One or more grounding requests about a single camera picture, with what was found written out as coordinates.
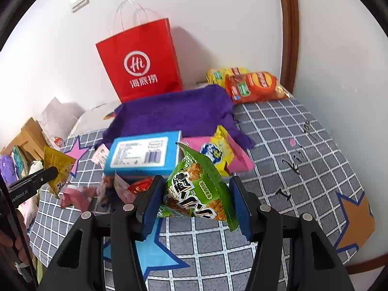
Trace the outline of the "person's left hand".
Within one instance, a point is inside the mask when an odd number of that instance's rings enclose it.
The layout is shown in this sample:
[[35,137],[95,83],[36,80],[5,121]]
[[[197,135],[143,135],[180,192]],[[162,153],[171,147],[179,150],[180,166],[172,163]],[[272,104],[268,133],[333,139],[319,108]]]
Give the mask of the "person's left hand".
[[[21,226],[22,233],[24,235],[24,239],[28,247],[28,251],[31,252],[30,239],[29,239],[29,236],[26,234],[26,225],[24,224],[24,217],[19,210],[16,210],[16,214],[18,216],[19,224]],[[22,261],[25,265],[29,265],[30,262],[26,254],[26,250],[22,245],[20,236],[18,235],[15,238],[15,240],[13,240],[9,236],[7,236],[4,232],[0,231],[0,233],[1,233],[1,246],[8,247],[8,248],[12,248],[14,246],[18,250],[19,260]]]

